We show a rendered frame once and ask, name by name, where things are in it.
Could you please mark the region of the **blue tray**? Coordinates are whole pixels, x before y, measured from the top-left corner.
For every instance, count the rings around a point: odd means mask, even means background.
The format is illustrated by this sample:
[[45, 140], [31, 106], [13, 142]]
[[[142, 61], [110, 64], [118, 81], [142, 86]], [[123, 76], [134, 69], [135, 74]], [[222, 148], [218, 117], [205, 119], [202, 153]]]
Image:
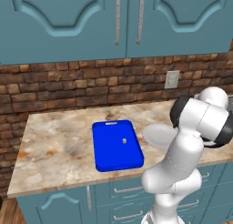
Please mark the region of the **blue tray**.
[[130, 120], [95, 122], [92, 134], [99, 172], [141, 168], [144, 165], [144, 155]]

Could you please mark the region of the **white plate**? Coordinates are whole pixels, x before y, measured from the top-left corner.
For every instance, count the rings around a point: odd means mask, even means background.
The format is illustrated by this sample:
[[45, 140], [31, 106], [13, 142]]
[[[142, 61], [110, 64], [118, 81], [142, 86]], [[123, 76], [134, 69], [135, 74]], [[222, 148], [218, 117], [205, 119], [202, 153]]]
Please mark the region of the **white plate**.
[[151, 146], [167, 150], [177, 130], [165, 124], [151, 124], [143, 129], [143, 139]]

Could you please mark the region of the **teal drawer front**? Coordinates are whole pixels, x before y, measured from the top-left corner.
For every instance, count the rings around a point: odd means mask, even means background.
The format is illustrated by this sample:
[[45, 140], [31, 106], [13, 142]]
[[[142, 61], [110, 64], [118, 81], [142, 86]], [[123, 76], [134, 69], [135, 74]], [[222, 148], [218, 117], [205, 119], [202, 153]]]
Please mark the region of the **teal drawer front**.
[[199, 199], [199, 203], [195, 206], [177, 209], [177, 214], [183, 219], [185, 224], [200, 224], [205, 209], [213, 195], [214, 188], [206, 188], [204, 191], [196, 191], [185, 197], [178, 205], [184, 205], [195, 202]]
[[[147, 198], [97, 207], [97, 224], [141, 224], [142, 218], [150, 211], [152, 205], [153, 199]], [[137, 218], [119, 221], [113, 219], [113, 216], [124, 217], [137, 214], [140, 210], [143, 210], [143, 214]]]
[[116, 194], [114, 192], [114, 188], [124, 189], [124, 188], [136, 188], [136, 187], [142, 187], [141, 177], [110, 182], [109, 189], [107, 192], [107, 198], [111, 202], [123, 202], [127, 200], [143, 199], [143, 198], [151, 197], [151, 194], [146, 193], [143, 189], [128, 193], [119, 193], [119, 194]]
[[206, 188], [214, 188], [218, 183], [224, 167], [224, 164], [199, 167], [198, 171], [200, 172], [201, 177], [204, 176], [207, 172], [209, 173], [208, 178], [202, 179], [202, 186], [199, 192], [204, 191]]

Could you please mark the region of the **teal upper cupboard door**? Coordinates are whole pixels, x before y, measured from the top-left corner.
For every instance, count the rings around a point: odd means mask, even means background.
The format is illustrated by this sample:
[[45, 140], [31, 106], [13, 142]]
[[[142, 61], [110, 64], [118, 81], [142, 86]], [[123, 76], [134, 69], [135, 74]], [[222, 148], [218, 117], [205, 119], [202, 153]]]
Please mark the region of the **teal upper cupboard door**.
[[124, 58], [127, 0], [0, 0], [0, 65]]
[[226, 53], [233, 39], [233, 0], [145, 0], [137, 44], [139, 0], [128, 0], [127, 56]]

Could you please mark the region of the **teal cupboard door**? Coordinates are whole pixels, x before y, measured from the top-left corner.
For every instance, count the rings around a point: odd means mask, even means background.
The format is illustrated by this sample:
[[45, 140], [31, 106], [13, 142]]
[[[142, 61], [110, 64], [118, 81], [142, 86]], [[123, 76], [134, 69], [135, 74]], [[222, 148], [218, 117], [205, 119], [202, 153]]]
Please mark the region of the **teal cupboard door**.
[[87, 189], [70, 188], [16, 199], [26, 224], [96, 224]]
[[223, 220], [233, 220], [233, 162], [225, 165], [209, 206], [220, 211]]
[[127, 0], [0, 0], [0, 65], [124, 58]]
[[145, 0], [137, 44], [139, 0], [128, 0], [127, 56], [226, 53], [233, 39], [233, 0]]

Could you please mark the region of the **teal lower cupboard door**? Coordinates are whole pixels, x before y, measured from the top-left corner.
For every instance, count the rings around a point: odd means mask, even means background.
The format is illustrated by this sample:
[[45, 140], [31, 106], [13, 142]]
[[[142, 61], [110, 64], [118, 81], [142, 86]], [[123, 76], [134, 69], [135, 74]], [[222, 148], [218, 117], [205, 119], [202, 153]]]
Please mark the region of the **teal lower cupboard door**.
[[96, 224], [87, 189], [70, 188], [16, 199], [26, 224]]
[[220, 211], [223, 220], [233, 220], [233, 162], [225, 165], [209, 206]]

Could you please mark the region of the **grey wall socket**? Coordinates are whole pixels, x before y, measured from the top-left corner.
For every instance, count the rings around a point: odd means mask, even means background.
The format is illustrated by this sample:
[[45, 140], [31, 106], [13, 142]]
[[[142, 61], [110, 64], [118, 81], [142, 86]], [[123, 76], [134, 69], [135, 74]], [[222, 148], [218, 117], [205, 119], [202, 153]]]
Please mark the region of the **grey wall socket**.
[[165, 89], [177, 88], [179, 71], [167, 71]]

